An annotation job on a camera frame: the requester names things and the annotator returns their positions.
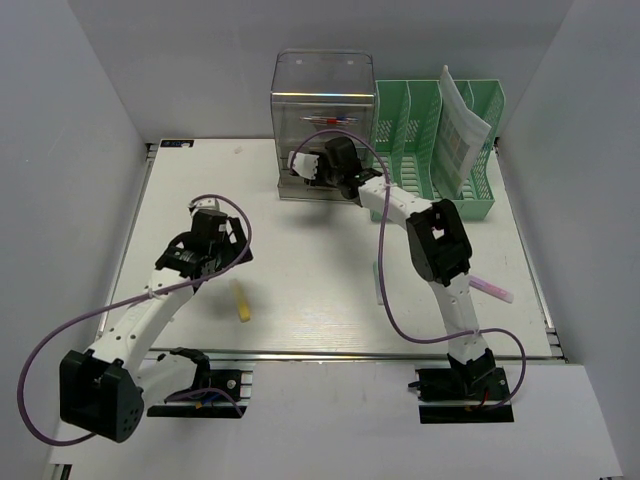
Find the red pen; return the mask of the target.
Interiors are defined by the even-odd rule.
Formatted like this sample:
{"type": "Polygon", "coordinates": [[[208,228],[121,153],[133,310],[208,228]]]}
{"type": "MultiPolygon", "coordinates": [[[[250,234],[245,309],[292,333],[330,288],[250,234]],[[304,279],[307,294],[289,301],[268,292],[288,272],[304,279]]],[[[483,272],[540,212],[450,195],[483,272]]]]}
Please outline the red pen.
{"type": "Polygon", "coordinates": [[[339,119],[337,117],[329,116],[303,116],[301,117],[301,120],[316,125],[337,125],[339,123],[339,119]]]}

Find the clear drawer storage box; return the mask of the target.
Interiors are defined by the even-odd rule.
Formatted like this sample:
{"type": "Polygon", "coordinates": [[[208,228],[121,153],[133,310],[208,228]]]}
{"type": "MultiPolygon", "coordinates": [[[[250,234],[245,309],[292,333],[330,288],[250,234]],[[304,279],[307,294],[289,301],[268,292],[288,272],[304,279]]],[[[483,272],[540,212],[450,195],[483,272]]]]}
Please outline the clear drawer storage box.
{"type": "Polygon", "coordinates": [[[340,129],[371,138],[378,106],[372,56],[358,50],[286,49],[276,58],[271,84],[271,118],[282,200],[341,201],[334,188],[307,185],[289,172],[291,151],[321,152],[340,129]],[[316,125],[303,116],[349,116],[357,124],[316,125]]]}

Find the yellow highlighter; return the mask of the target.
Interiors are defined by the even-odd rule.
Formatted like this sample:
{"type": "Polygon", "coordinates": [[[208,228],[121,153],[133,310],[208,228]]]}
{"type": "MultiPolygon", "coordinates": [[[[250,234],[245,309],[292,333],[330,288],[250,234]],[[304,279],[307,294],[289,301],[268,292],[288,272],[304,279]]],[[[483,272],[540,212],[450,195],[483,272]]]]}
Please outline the yellow highlighter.
{"type": "Polygon", "coordinates": [[[244,287],[238,280],[229,282],[231,293],[233,294],[239,320],[243,323],[251,320],[251,307],[244,290],[244,287]]]}

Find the mesh document pouch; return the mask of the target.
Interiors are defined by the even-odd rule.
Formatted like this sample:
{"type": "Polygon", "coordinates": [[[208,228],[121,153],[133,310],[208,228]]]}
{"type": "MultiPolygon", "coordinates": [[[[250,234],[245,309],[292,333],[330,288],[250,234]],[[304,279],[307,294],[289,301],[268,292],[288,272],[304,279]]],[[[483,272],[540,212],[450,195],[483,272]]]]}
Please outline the mesh document pouch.
{"type": "Polygon", "coordinates": [[[439,79],[442,107],[434,143],[433,183],[444,198],[458,198],[491,126],[465,103],[447,65],[439,79]]]}

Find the green cap highlighter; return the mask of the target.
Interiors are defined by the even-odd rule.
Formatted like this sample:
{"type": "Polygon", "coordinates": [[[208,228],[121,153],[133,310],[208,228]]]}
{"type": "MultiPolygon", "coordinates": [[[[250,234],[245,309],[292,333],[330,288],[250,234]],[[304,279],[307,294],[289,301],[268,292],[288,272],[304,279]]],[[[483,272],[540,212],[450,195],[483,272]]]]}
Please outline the green cap highlighter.
{"type": "Polygon", "coordinates": [[[383,306],[384,301],[383,301],[381,284],[380,284],[379,265],[377,261],[373,262],[373,276],[374,276],[374,289],[375,289],[375,295],[376,295],[376,302],[378,305],[383,306]]]}

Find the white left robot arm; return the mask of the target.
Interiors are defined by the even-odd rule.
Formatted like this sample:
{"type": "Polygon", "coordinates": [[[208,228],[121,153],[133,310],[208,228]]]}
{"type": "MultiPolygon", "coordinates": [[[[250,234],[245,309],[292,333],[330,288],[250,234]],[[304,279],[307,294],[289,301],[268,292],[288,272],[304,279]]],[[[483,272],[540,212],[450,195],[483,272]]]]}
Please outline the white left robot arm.
{"type": "Polygon", "coordinates": [[[122,443],[159,402],[225,396],[200,350],[176,347],[151,363],[144,359],[204,278],[251,259],[239,218],[213,207],[194,209],[190,229],[172,239],[156,261],[142,299],[85,351],[70,351],[62,359],[61,419],[122,443]]]}

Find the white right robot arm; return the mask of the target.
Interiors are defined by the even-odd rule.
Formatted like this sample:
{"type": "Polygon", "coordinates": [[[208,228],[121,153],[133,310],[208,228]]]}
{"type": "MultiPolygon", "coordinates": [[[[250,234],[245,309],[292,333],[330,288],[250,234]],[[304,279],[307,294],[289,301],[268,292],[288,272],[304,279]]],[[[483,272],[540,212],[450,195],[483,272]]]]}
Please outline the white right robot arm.
{"type": "Polygon", "coordinates": [[[472,248],[458,211],[449,200],[432,202],[393,184],[388,168],[366,168],[356,152],[353,135],[333,138],[320,152],[289,155],[289,169],[312,186],[337,189],[343,198],[381,215],[378,237],[378,281],[383,306],[396,333],[414,344],[448,345],[453,390],[472,399],[484,391],[496,369],[470,296],[472,248]],[[397,324],[386,293],[383,254],[386,223],[407,235],[412,266],[432,289],[446,334],[419,339],[397,324]]]}

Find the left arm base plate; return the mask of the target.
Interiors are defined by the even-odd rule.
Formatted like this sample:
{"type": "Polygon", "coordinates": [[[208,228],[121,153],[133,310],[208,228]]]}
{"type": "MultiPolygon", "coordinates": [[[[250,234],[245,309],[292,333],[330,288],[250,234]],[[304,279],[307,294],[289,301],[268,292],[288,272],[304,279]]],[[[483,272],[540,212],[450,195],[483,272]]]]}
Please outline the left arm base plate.
{"type": "Polygon", "coordinates": [[[147,410],[149,418],[240,419],[251,398],[253,368],[213,364],[188,390],[178,391],[147,410]]]}

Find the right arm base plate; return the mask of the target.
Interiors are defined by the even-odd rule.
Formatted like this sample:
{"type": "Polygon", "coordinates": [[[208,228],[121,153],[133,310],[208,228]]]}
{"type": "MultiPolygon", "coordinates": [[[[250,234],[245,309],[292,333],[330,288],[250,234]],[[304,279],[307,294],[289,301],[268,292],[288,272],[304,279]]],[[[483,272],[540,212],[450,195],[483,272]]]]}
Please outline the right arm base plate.
{"type": "Polygon", "coordinates": [[[497,368],[478,387],[467,390],[451,369],[425,368],[416,371],[408,390],[417,394],[421,424],[513,423],[510,401],[498,406],[508,394],[503,368],[497,368]]]}

